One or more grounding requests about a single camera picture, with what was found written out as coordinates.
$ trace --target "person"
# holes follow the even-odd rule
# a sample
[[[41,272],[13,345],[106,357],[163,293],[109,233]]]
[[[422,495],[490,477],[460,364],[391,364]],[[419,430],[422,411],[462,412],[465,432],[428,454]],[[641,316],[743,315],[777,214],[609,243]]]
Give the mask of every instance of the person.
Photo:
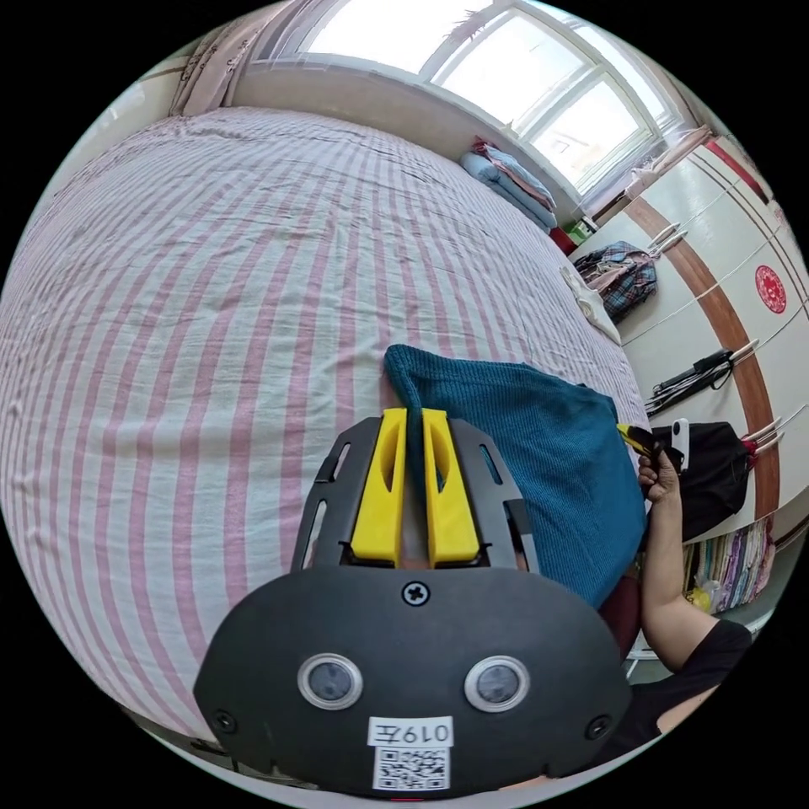
[[[651,501],[640,574],[643,635],[672,675],[632,686],[632,701],[599,754],[580,772],[630,753],[687,719],[716,691],[753,643],[741,624],[718,619],[683,595],[683,504],[678,474],[665,453],[658,470],[640,459],[638,482]],[[515,787],[549,780],[540,776]]]

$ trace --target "striped bedsheet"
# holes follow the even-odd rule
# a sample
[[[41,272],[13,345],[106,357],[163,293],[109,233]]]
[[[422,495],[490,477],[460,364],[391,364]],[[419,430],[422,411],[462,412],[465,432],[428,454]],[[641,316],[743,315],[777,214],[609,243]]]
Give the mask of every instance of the striped bedsheet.
[[[0,298],[0,504],[88,675],[212,738],[206,646],[288,569],[337,433],[396,404],[392,343],[528,362],[646,425],[564,264],[460,166],[316,115],[172,118],[87,166]]]

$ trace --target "black shirt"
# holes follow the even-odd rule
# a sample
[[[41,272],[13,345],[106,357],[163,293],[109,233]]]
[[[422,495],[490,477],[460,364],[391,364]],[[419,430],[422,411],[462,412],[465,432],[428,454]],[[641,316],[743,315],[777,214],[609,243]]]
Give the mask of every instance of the black shirt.
[[[746,627],[720,620],[679,672],[657,683],[632,686],[629,709],[587,768],[630,753],[660,736],[657,720],[667,710],[719,685],[752,643]]]

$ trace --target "blue blanket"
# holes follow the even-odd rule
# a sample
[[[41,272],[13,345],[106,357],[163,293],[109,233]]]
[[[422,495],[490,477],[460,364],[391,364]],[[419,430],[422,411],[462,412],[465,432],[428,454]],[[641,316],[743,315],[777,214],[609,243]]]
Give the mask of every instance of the blue blanket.
[[[385,371],[410,409],[410,472],[424,493],[421,409],[489,435],[526,501],[541,572],[598,608],[634,559],[646,509],[614,402],[529,365],[391,346]]]
[[[519,164],[510,158],[512,165],[518,166],[520,176],[526,175],[530,178],[530,184],[553,199],[545,186],[535,177],[525,171]],[[556,227],[556,216],[547,208],[540,205],[533,197],[526,194],[508,174],[501,172],[493,163],[474,152],[467,152],[461,157],[461,165],[475,179],[484,185],[488,185],[497,195],[507,202],[510,202],[524,216],[528,217],[534,224],[539,225],[546,233],[550,233]]]

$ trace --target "red circular sticker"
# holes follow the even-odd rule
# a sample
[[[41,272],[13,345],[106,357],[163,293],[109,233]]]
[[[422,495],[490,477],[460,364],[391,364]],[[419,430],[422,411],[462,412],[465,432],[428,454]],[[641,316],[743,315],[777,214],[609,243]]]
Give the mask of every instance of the red circular sticker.
[[[783,314],[786,309],[786,290],[772,267],[762,264],[756,270],[758,295],[770,312]]]

